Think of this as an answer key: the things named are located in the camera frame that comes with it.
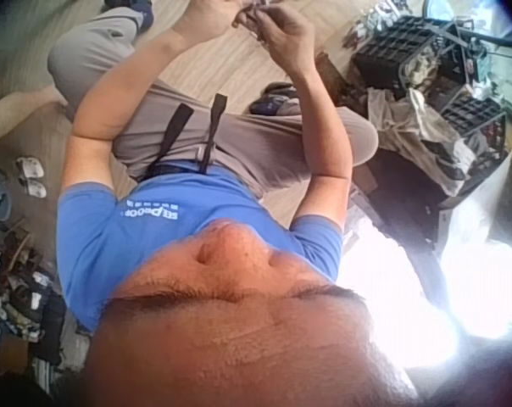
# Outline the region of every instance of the floor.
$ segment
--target floor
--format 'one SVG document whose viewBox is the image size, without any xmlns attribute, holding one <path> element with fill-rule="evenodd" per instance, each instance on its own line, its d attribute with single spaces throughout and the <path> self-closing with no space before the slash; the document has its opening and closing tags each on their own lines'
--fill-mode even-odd
<svg viewBox="0 0 512 407">
<path fill-rule="evenodd" d="M 337 48 L 338 40 L 374 0 L 297 0 L 290 2 L 311 19 L 319 49 Z M 170 26 L 186 7 L 187 0 L 156 0 L 156 22 L 141 39 Z M 98 0 L 11 0 L 0 8 L 0 97 L 16 91 L 35 91 L 52 83 L 47 54 L 57 38 L 72 27 L 99 14 Z M 345 62 L 349 55 L 338 58 Z M 272 81 L 286 76 L 269 54 L 243 28 L 231 30 L 214 42 L 194 48 L 178 58 L 160 76 L 180 91 L 205 103 L 215 93 L 229 96 L 228 110 L 241 113 Z M 14 198 L 13 220 L 25 218 L 33 244 L 44 255 L 44 267 L 55 270 L 56 203 L 70 123 L 62 109 L 48 105 L 35 112 L 0 140 L 0 168 L 10 177 Z M 41 160 L 47 198 L 29 197 L 16 181 L 14 160 L 19 156 Z M 134 186 L 118 163 L 113 163 L 116 192 L 126 195 Z M 292 218 L 304 186 L 266 197 L 264 205 L 283 224 Z"/>
</svg>

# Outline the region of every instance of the sleeve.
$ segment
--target sleeve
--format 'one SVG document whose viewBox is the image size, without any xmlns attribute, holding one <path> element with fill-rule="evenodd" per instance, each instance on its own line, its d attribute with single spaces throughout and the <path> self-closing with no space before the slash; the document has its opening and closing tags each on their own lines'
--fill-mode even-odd
<svg viewBox="0 0 512 407">
<path fill-rule="evenodd" d="M 88 272 L 100 253 L 103 234 L 116 204 L 113 191 L 96 182 L 76 184 L 58 201 L 58 274 L 66 303 L 72 310 L 82 305 L 75 303 L 81 300 L 81 289 L 89 287 Z"/>
<path fill-rule="evenodd" d="M 342 233 L 337 225 L 324 216 L 306 215 L 297 218 L 290 231 L 301 243 L 305 258 L 335 282 L 342 255 Z"/>
</svg>

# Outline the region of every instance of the man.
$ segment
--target man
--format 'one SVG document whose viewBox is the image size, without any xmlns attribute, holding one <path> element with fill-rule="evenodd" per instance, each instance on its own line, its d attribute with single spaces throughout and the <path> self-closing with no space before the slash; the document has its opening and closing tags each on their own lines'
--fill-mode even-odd
<svg viewBox="0 0 512 407">
<path fill-rule="evenodd" d="M 58 269 L 69 307 L 95 330 L 89 404 L 401 404 L 412 388 L 371 342 L 363 301 L 333 284 L 352 167 L 374 153 L 376 133 L 333 106 L 311 24 L 286 5 L 255 14 L 297 88 L 303 127 L 298 116 L 220 115 L 222 98 L 209 112 L 157 79 L 224 34 L 243 3 L 252 2 L 191 0 L 134 52 L 152 10 L 131 1 L 51 52 L 56 86 L 76 111 Z M 140 182 L 121 201 L 111 151 Z M 285 230 L 258 198 L 309 177 Z"/>
</svg>

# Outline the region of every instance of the thigh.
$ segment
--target thigh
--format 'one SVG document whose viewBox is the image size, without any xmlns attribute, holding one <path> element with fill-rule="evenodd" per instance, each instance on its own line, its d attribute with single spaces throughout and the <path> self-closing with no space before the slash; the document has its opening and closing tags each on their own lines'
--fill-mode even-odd
<svg viewBox="0 0 512 407">
<path fill-rule="evenodd" d="M 378 133 L 368 120 L 352 110 L 337 108 L 337 112 L 350 138 L 353 163 L 363 164 L 376 153 Z M 227 166 L 240 174 L 257 195 L 261 195 L 261 192 L 289 187 L 310 177 L 302 135 L 301 115 L 230 115 L 217 144 L 230 156 Z"/>
<path fill-rule="evenodd" d="M 115 8 L 74 28 L 55 44 L 48 68 L 68 101 L 68 119 L 74 119 L 82 99 L 101 76 L 134 52 L 132 43 L 141 18 L 129 8 Z M 191 152 L 187 149 L 204 141 L 209 129 L 208 107 L 156 80 L 131 122 L 114 140 L 113 154 L 127 166 L 131 177 L 142 176 L 155 160 L 165 128 L 181 103 L 193 108 L 194 115 L 173 145 L 173 156 L 188 157 Z"/>
</svg>

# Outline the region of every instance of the eyebrow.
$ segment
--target eyebrow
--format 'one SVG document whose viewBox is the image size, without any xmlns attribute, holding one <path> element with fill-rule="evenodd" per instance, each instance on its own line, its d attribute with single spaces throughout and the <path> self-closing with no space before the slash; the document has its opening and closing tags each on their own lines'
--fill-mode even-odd
<svg viewBox="0 0 512 407">
<path fill-rule="evenodd" d="M 251 296 L 253 296 L 253 294 L 239 294 L 233 292 L 215 293 L 193 289 L 175 289 L 146 296 L 112 298 L 105 304 L 103 315 L 111 313 L 133 314 L 134 312 L 142 311 L 152 312 L 161 309 L 175 309 L 180 306 L 212 300 L 236 304 Z M 296 292 L 289 293 L 283 298 L 312 299 L 316 296 L 342 298 L 353 301 L 356 304 L 365 305 L 364 299 L 354 291 L 334 285 L 305 287 Z"/>
</svg>

